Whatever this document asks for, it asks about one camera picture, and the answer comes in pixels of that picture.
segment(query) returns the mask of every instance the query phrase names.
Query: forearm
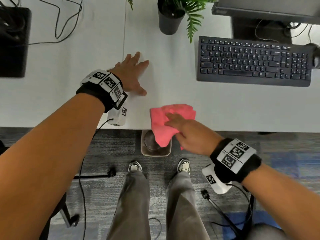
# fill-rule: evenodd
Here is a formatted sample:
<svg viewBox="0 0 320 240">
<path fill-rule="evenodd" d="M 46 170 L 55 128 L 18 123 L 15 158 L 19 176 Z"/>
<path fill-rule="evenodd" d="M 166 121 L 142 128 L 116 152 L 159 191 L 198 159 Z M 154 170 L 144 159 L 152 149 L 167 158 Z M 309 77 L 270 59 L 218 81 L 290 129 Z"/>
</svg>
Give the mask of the forearm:
<svg viewBox="0 0 320 240">
<path fill-rule="evenodd" d="M 0 156 L 3 239 L 39 237 L 78 172 L 104 110 L 97 98 L 80 93 Z"/>
<path fill-rule="evenodd" d="M 242 182 L 290 237 L 320 239 L 320 196 L 262 164 Z"/>
</svg>

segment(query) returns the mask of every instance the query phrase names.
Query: pink cloth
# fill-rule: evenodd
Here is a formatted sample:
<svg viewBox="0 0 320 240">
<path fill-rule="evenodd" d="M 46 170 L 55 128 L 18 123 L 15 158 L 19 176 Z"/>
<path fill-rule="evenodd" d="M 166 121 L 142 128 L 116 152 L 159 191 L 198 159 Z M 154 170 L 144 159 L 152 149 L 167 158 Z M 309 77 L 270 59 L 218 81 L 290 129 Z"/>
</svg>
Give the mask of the pink cloth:
<svg viewBox="0 0 320 240">
<path fill-rule="evenodd" d="M 150 109 L 151 129 L 154 133 L 155 141 L 161 147 L 166 147 L 171 138 L 179 133 L 177 129 L 165 125 L 165 122 L 169 121 L 166 113 L 180 114 L 185 119 L 194 120 L 196 118 L 196 112 L 193 110 L 193 107 L 186 104 L 173 104 Z"/>
</svg>

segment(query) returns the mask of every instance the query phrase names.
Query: wristband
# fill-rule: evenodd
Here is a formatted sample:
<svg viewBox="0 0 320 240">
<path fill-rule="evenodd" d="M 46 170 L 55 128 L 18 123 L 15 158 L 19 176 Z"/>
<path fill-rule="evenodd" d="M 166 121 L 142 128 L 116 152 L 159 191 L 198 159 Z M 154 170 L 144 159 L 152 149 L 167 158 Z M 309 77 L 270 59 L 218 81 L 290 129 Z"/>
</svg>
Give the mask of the wristband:
<svg viewBox="0 0 320 240">
<path fill-rule="evenodd" d="M 123 92 L 121 80 L 111 72 L 101 69 L 86 76 L 80 83 L 78 93 L 87 93 L 98 98 L 105 107 L 105 113 L 110 109 L 119 110 L 128 95 Z"/>
<path fill-rule="evenodd" d="M 256 152 L 238 139 L 226 138 L 218 144 L 210 158 L 215 164 L 214 171 L 217 177 L 223 183 L 241 183 L 251 171 L 261 165 L 261 158 Z"/>
</svg>

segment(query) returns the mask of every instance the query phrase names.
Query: black keyboard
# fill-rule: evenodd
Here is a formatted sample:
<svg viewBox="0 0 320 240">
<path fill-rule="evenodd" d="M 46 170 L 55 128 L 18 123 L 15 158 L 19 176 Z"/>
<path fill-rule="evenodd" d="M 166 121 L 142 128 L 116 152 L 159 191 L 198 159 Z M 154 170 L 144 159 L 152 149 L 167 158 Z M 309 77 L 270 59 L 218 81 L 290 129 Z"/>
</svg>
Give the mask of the black keyboard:
<svg viewBox="0 0 320 240">
<path fill-rule="evenodd" d="M 308 87 L 311 47 L 199 36 L 197 80 Z"/>
</svg>

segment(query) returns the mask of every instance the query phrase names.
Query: sneaker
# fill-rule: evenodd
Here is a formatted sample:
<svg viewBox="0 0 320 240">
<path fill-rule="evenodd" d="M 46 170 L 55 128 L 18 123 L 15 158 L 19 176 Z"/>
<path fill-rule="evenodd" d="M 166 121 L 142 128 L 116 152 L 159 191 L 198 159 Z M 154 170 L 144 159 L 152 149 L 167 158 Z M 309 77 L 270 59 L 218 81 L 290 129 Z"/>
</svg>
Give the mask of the sneaker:
<svg viewBox="0 0 320 240">
<path fill-rule="evenodd" d="M 138 163 L 137 161 L 130 162 L 128 172 L 130 173 L 132 171 L 142 172 L 142 167 L 141 167 L 140 163 Z"/>
<path fill-rule="evenodd" d="M 189 159 L 182 158 L 178 163 L 177 171 L 178 171 L 178 173 L 186 172 L 190 175 L 191 166 L 190 166 Z"/>
</svg>

